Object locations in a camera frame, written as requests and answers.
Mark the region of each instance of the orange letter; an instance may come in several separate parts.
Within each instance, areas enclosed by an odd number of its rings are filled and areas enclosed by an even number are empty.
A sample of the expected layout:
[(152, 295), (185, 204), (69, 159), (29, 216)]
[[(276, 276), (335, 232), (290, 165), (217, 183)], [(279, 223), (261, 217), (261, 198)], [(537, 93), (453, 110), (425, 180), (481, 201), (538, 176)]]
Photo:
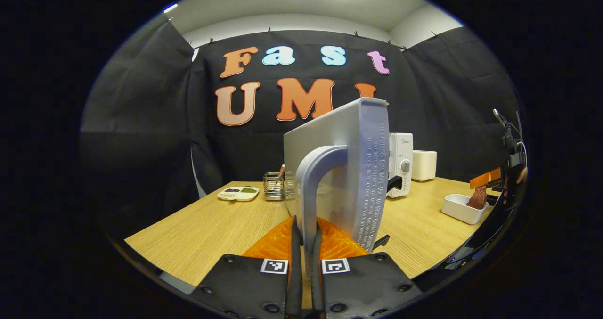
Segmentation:
[(356, 89), (360, 92), (360, 97), (374, 98), (375, 97), (375, 86), (369, 85), (368, 83), (356, 83)]
[(297, 108), (302, 119), (308, 117), (310, 109), (315, 103), (316, 107), (314, 113), (312, 113), (314, 119), (333, 110), (333, 102), (331, 101), (331, 89), (335, 85), (333, 80), (316, 79), (308, 93), (303, 89), (302, 84), (294, 78), (280, 79), (276, 84), (282, 90), (280, 112), (276, 115), (276, 119), (280, 121), (295, 120), (297, 115), (293, 112), (293, 104), (295, 104), (295, 108)]
[(218, 96), (218, 121), (226, 126), (240, 126), (253, 117), (256, 111), (256, 89), (260, 87), (259, 82), (248, 82), (241, 85), (241, 89), (245, 93), (245, 105), (243, 112), (233, 114), (230, 105), (232, 104), (232, 93), (236, 88), (233, 86), (222, 87), (216, 90)]
[(224, 71), (220, 74), (220, 78), (241, 74), (245, 69), (239, 66), (239, 64), (248, 64), (249, 61), (252, 60), (252, 56), (249, 54), (255, 54), (257, 52), (257, 47), (249, 47), (224, 54), (224, 57), (226, 57), (226, 65), (224, 66)]

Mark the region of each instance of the white ceiling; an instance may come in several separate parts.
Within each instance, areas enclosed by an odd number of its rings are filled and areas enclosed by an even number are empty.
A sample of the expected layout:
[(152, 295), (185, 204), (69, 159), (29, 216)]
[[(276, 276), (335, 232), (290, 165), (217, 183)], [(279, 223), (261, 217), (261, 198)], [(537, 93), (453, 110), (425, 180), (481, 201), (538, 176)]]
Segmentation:
[(424, 0), (183, 0), (167, 13), (184, 34), (217, 22), (264, 14), (311, 14), (355, 21), (389, 32)]

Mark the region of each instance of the ceiling light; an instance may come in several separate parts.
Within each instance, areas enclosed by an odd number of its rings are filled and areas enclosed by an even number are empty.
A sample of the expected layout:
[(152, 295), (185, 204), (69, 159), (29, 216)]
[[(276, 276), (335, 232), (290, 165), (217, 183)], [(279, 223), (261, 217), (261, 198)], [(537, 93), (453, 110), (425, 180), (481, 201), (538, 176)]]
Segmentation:
[(178, 3), (174, 3), (174, 5), (171, 5), (170, 7), (166, 8), (163, 12), (169, 12), (170, 10), (172, 10), (173, 8), (176, 8), (178, 6)]

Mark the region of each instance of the white wall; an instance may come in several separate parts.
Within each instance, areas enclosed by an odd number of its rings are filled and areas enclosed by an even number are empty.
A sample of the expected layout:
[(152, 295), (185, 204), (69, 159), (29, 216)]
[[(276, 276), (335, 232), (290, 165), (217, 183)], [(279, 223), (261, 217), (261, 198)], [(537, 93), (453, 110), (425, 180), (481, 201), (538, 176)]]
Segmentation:
[(349, 20), (331, 18), (326, 16), (311, 16), (306, 14), (269, 14), (264, 16), (250, 16), (222, 21), (208, 25), (196, 31), (185, 33), (185, 40), (191, 41), (193, 48), (209, 43), (209, 38), (214, 41), (231, 38), (250, 33), (288, 30), (328, 31), (354, 34), (358, 31), (359, 36), (387, 42), (390, 34), (381, 29), (370, 27)]
[(415, 10), (390, 31), (391, 42), (396, 46), (410, 48), (430, 37), (463, 26), (460, 22), (439, 10), (427, 5)]

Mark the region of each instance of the wooden table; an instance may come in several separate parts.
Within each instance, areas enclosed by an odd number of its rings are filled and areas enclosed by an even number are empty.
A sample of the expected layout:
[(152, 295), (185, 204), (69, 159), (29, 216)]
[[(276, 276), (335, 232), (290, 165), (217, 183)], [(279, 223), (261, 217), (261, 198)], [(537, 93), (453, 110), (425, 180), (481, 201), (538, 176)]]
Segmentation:
[[(260, 188), (252, 201), (223, 201), (217, 194), (228, 186)], [(184, 209), (128, 237), (125, 241), (155, 266), (194, 286), (223, 254), (243, 254), (274, 226), (288, 218), (282, 201), (265, 201), (262, 182), (233, 181)], [(469, 183), (444, 178), (411, 182), (408, 196), (387, 198), (377, 239), (390, 235), (387, 252), (398, 266), (414, 278), (427, 271), (476, 231), (480, 222), (469, 225), (440, 212), (444, 197), (471, 196)], [(489, 194), (497, 192), (488, 190)], [(311, 306), (310, 284), (304, 282), (304, 308)]]

